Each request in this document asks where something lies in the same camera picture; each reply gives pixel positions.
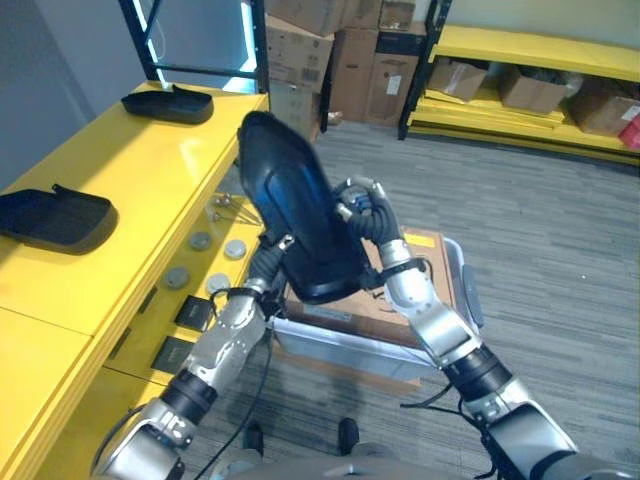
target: wire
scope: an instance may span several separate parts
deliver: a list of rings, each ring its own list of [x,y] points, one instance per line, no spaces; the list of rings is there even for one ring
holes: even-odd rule
[[[89,475],[91,475],[93,470],[95,470],[95,468],[98,466],[98,462],[100,461],[100,457],[102,457],[102,454],[104,453],[104,449],[107,448],[107,445],[109,444],[109,442],[113,440],[113,437],[115,436],[116,433],[118,433],[118,430],[120,430],[129,421],[131,417],[133,417],[137,413],[140,413],[142,409],[146,406],[147,404],[144,403],[132,410],[129,410],[127,413],[124,414],[124,416],[120,420],[117,421],[117,423],[113,427],[111,427],[111,430],[109,430],[109,432],[102,439],[102,442],[100,442],[100,445],[96,450],[96,453],[93,455],[93,460],[91,460],[91,470],[89,471]]]
[[[447,392],[449,390],[451,390],[452,387],[453,387],[453,385],[449,383],[449,384],[447,384],[446,387],[444,387],[442,390],[440,390],[434,396],[427,398],[424,402],[420,402],[420,403],[401,403],[400,404],[400,408],[426,408],[426,407],[430,406],[432,403],[435,403],[438,400],[440,400],[442,397],[444,397],[447,394]]]
[[[249,418],[251,418],[251,415],[253,414],[253,411],[256,408],[256,405],[258,404],[258,400],[260,399],[260,394],[262,393],[262,389],[264,388],[264,385],[267,382],[267,374],[269,373],[269,364],[271,363],[271,357],[273,354],[272,339],[273,339],[273,334],[270,332],[269,338],[267,340],[267,350],[268,350],[267,361],[264,365],[264,371],[262,373],[262,379],[260,380],[260,386],[258,386],[258,390],[256,391],[256,395],[253,398],[253,402],[251,403],[251,406],[249,407],[247,414],[244,416],[242,423],[240,423],[240,426],[236,429],[233,435],[231,435],[229,440],[227,440],[227,443],[225,443],[220,448],[220,450],[218,450],[218,453],[216,453],[211,458],[211,460],[209,460],[209,462],[202,468],[202,470],[200,470],[200,472],[194,477],[193,480],[199,480],[200,478],[202,478],[202,476],[206,473],[206,471],[209,470],[209,467],[211,467],[211,465],[213,465],[220,458],[220,455],[224,453],[224,451],[229,447],[229,445],[233,443],[233,441],[240,434],[240,432],[242,432],[245,425],[249,421]]]
[[[449,408],[442,408],[442,407],[437,407],[435,405],[432,405],[433,403],[437,402],[442,397],[444,397],[449,392],[449,390],[451,390],[452,387],[453,387],[453,385],[451,383],[448,383],[442,390],[440,390],[435,395],[427,398],[423,402],[420,402],[420,403],[401,403],[400,407],[401,408],[423,408],[425,410],[433,410],[435,412],[442,412],[442,413],[448,413],[450,415],[456,415],[458,417],[462,417],[469,425],[471,425],[474,429],[476,429],[478,432],[480,432],[481,435],[485,435],[485,431],[480,426],[480,424],[478,422],[476,422],[472,417],[470,417],[469,415],[464,413],[464,411],[462,410],[462,405],[464,403],[464,400],[462,399],[462,396],[458,399],[458,405],[457,405],[457,409],[456,410],[451,410]],[[484,480],[484,479],[487,479],[487,478],[491,478],[496,473],[498,474],[498,477],[497,477],[498,480],[500,480],[502,478],[502,474],[498,471],[498,467],[497,467],[496,462],[494,461],[493,457],[491,456],[491,453],[489,454],[489,457],[491,459],[491,468],[490,468],[490,470],[488,472],[486,472],[486,473],[482,473],[480,475],[476,475],[475,477],[473,477],[474,480]]]

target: gray round disc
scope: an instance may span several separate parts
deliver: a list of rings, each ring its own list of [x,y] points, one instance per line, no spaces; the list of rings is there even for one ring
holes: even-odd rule
[[[224,246],[224,253],[233,260],[239,260],[247,253],[247,246],[242,240],[231,240]]]
[[[209,278],[207,278],[207,286],[206,290],[209,295],[213,294],[216,290],[220,290],[223,288],[229,288],[231,286],[231,281],[229,277],[224,273],[214,273]]]
[[[189,245],[199,252],[207,250],[211,246],[211,235],[208,232],[195,232],[189,238]]]
[[[180,290],[190,279],[189,270],[184,267],[174,267],[164,275],[164,283],[169,290]]]

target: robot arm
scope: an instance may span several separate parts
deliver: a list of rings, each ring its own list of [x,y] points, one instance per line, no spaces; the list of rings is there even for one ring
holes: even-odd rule
[[[336,193],[341,200],[337,213],[354,233],[378,247],[387,301],[409,320],[434,364],[458,390],[481,426],[485,447],[507,478],[630,478],[579,454],[575,443],[522,382],[456,311],[440,301],[431,281],[415,266],[379,183],[355,177],[347,179]]]
[[[249,279],[232,289],[213,326],[194,345],[180,372],[160,397],[140,412],[122,440],[94,465],[92,479],[179,480],[184,464],[178,451],[187,448],[204,415],[234,381],[266,328],[260,305],[293,243],[286,235],[252,258]]]

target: black shelf frame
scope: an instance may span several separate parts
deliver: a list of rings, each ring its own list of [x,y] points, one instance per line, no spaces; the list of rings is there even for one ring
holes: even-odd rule
[[[416,71],[413,74],[411,80],[411,86],[409,87],[409,93],[407,99],[404,102],[402,108],[402,115],[400,115],[400,121],[398,122],[398,139],[404,140],[407,137],[409,131],[409,116],[411,112],[416,109],[418,99],[420,95],[424,93],[424,89],[427,86],[429,77],[433,70],[433,63],[429,63],[431,52],[440,41],[440,34],[444,28],[444,24],[447,21],[449,15],[449,9],[453,0],[431,0],[429,4],[429,10],[427,11],[427,18],[424,21],[424,26],[427,32],[427,41],[424,42],[423,51],[418,58],[418,65]]]
[[[215,75],[220,77],[249,78],[256,81],[258,93],[269,93],[269,67],[267,61],[267,28],[264,17],[264,0],[250,0],[251,18],[253,21],[253,44],[256,55],[256,69],[253,72],[242,72],[229,68],[198,67],[192,65],[179,65],[173,63],[154,62],[149,50],[149,38],[158,16],[162,0],[154,0],[149,18],[146,19],[147,28],[142,28],[133,0],[118,0],[120,9],[124,15],[131,39],[140,59],[142,69],[147,80],[159,81],[157,70],[199,73],[203,75]]]

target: cardboard box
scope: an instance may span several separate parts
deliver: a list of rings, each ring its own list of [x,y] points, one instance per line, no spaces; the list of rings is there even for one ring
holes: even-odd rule
[[[347,27],[377,30],[381,7],[382,0],[360,0],[358,11]]]
[[[447,305],[455,305],[453,283],[442,235],[417,229],[404,231],[413,254],[431,262],[433,283],[440,300]],[[371,264],[378,270],[381,269],[375,246],[365,242],[365,249]],[[371,292],[361,290],[350,297],[324,305],[303,305],[293,291],[288,289],[285,301],[290,320],[396,345],[420,347],[407,319],[393,312],[382,297],[374,298]]]
[[[415,0],[383,0],[378,26],[381,30],[409,30],[413,20]]]
[[[438,57],[427,88],[468,102],[480,88],[486,75],[486,68],[448,57]]]
[[[356,15],[359,0],[266,0],[269,15],[326,37],[344,28]]]
[[[500,77],[498,91],[505,107],[551,113],[564,98],[567,87],[526,77],[517,65],[509,65]]]
[[[618,137],[630,150],[640,151],[640,114],[633,117]]]
[[[307,139],[311,139],[320,115],[320,95],[308,88],[270,82],[271,113]]]
[[[364,117],[377,41],[377,30],[346,28],[336,34],[330,110],[346,120]]]
[[[378,33],[364,122],[397,125],[425,41],[421,23],[406,33]]]
[[[417,57],[375,54],[364,122],[397,125],[417,64]]]
[[[590,77],[568,107],[583,132],[617,136],[640,113],[638,87],[631,82]]]
[[[333,39],[267,16],[269,78],[320,93]]]

